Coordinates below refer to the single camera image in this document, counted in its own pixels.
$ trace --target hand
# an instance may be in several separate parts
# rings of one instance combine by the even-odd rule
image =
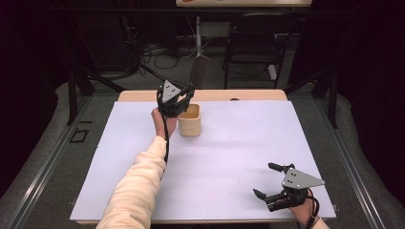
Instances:
[[[155,123],[156,135],[166,138],[166,135],[164,133],[163,119],[161,119],[161,114],[158,108],[155,108],[152,111],[151,115],[153,118],[153,122]],[[173,132],[176,129],[177,119],[178,119],[177,117],[170,117],[167,118],[166,120],[167,132],[169,134],[169,137],[173,134]]]
[[[308,189],[308,196],[312,197],[312,191],[310,189]],[[289,210],[301,224],[307,225],[308,220],[312,217],[312,204],[312,199],[306,198],[305,202],[302,205],[290,207]],[[313,225],[315,225],[318,220],[319,217],[316,216]]]

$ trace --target office chair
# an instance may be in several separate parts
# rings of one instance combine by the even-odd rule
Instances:
[[[265,12],[245,13],[235,17],[229,26],[223,69],[224,89],[227,89],[229,63],[277,66],[274,87],[283,66],[289,38],[297,28],[297,21],[286,14],[271,15]]]

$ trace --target desk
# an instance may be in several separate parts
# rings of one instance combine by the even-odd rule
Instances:
[[[176,6],[183,8],[309,8],[312,0],[176,0]],[[201,18],[197,16],[197,56],[202,54]]]
[[[240,101],[229,101],[231,98]],[[136,153],[144,150],[155,134],[150,116],[156,107],[155,99],[155,91],[123,92],[119,97],[71,220],[83,224],[99,222],[110,195],[131,167]],[[204,90],[196,91],[192,102],[202,108],[202,134],[184,137],[178,130],[173,133],[152,222],[294,220],[288,209],[270,213],[252,191],[256,188],[268,195],[281,192],[284,174],[270,171],[269,162],[294,163],[297,169],[320,177],[298,117],[284,92]],[[321,202],[320,216],[335,218],[325,187],[312,190]]]

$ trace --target person's left hand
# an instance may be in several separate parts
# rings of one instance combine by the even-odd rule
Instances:
[[[156,135],[166,138],[166,134],[164,133],[163,119],[161,118],[161,114],[160,114],[158,108],[155,108],[152,111],[151,115],[153,118],[153,122],[155,123]],[[170,117],[170,118],[167,118],[167,120],[166,120],[167,132],[169,134],[169,137],[173,134],[173,132],[176,129],[177,120],[178,120],[177,117]]]

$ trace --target white paper sheet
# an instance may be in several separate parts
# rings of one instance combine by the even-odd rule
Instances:
[[[170,139],[169,161],[156,211],[158,221],[293,219],[289,210],[270,213],[253,188],[268,196],[282,191],[284,173],[269,162],[294,163],[320,177],[298,117],[289,101],[195,102],[202,134]],[[98,144],[71,220],[100,220],[109,197],[136,154],[155,135],[156,102],[116,102]],[[324,186],[312,188],[319,215],[335,218]]]

